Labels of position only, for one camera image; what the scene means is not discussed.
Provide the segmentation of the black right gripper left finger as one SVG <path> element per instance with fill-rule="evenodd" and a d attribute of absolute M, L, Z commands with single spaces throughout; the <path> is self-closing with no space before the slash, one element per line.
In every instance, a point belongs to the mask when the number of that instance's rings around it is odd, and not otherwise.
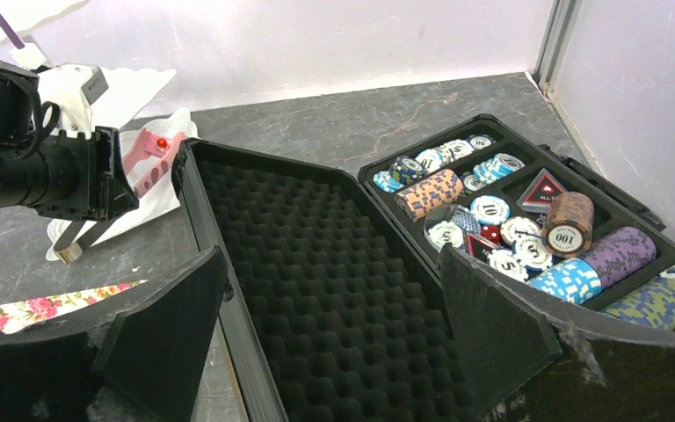
<path fill-rule="evenodd" d="M 187 421 L 227 263 L 212 247 L 83 309 L 0 333 L 0 421 Z"/>

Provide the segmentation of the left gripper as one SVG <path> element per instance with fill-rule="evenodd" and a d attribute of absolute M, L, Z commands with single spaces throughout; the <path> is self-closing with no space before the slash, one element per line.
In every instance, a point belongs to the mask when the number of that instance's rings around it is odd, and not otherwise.
<path fill-rule="evenodd" d="M 116 128 L 97 126 L 89 135 L 69 135 L 65 130 L 50 135 L 39 148 L 47 165 L 47 187 L 34 210 L 47 218 L 94 222 L 134 211 L 139 199 L 170 171 L 186 138 L 184 132 L 164 137 L 142 129 L 122 159 Z M 126 173 L 152 157 L 153 166 L 133 188 Z"/>

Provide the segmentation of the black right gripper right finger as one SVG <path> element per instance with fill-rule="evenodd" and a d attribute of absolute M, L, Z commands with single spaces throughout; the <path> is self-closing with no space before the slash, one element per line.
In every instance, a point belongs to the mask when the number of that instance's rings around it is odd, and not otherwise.
<path fill-rule="evenodd" d="M 440 285 L 472 421 L 675 421 L 675 331 L 604 316 L 451 247 Z"/>

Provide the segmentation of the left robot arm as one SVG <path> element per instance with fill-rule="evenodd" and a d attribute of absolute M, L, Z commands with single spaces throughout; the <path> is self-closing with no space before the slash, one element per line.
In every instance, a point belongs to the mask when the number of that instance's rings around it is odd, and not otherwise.
<path fill-rule="evenodd" d="M 34 73 L 0 61 L 0 208 L 79 222 L 110 222 L 138 208 L 183 136 L 142 130 L 122 152 L 119 131 L 92 122 L 92 103 L 107 89 L 96 66 Z"/>

